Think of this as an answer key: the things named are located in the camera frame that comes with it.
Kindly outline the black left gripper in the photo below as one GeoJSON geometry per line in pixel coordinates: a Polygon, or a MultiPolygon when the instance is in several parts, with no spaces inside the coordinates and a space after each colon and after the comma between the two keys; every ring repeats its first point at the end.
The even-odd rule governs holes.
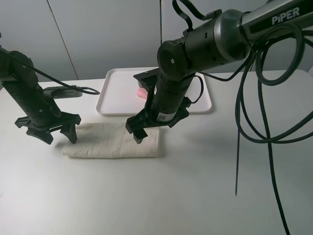
{"type": "Polygon", "coordinates": [[[15,125],[18,128],[27,127],[27,135],[51,144],[53,136],[46,130],[62,126],[60,133],[71,143],[77,142],[76,125],[81,122],[80,116],[62,112],[40,85],[30,88],[23,82],[15,81],[5,82],[3,86],[26,114],[18,118],[15,125]]]}

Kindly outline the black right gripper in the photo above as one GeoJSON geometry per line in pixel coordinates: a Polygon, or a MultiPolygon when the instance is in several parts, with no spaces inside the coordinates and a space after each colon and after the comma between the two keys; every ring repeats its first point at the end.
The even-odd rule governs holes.
{"type": "Polygon", "coordinates": [[[145,128],[169,126],[189,116],[187,108],[191,100],[185,96],[191,84],[191,76],[178,80],[164,75],[161,71],[157,76],[154,88],[150,88],[144,108],[135,116],[127,119],[126,128],[133,130],[137,144],[148,136],[145,128]]]}

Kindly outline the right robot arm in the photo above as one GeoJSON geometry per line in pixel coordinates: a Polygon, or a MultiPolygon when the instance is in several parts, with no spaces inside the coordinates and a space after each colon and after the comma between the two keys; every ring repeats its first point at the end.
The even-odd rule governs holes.
{"type": "Polygon", "coordinates": [[[230,9],[206,15],[188,0],[183,4],[203,24],[193,28],[178,1],[172,2],[188,28],[181,38],[162,43],[157,51],[157,69],[135,76],[148,93],[143,110],[126,122],[127,131],[137,143],[147,137],[147,128],[173,127],[188,117],[191,100],[185,94],[196,73],[243,60],[241,68],[246,71],[255,63],[261,83],[274,86],[284,82],[299,65],[309,35],[307,28],[313,24],[310,0],[271,0],[251,12],[230,9]],[[266,80],[262,74],[266,50],[289,37],[296,39],[290,67],[278,79],[266,80]]]}

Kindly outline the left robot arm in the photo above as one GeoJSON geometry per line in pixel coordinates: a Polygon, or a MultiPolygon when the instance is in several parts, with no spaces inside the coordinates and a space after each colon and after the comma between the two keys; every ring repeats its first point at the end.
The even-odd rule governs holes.
{"type": "Polygon", "coordinates": [[[44,92],[38,77],[31,69],[30,58],[18,51],[0,49],[0,83],[26,114],[15,121],[18,128],[26,127],[26,134],[51,144],[52,132],[59,130],[71,143],[77,142],[78,114],[65,113],[54,97],[44,92]]]}

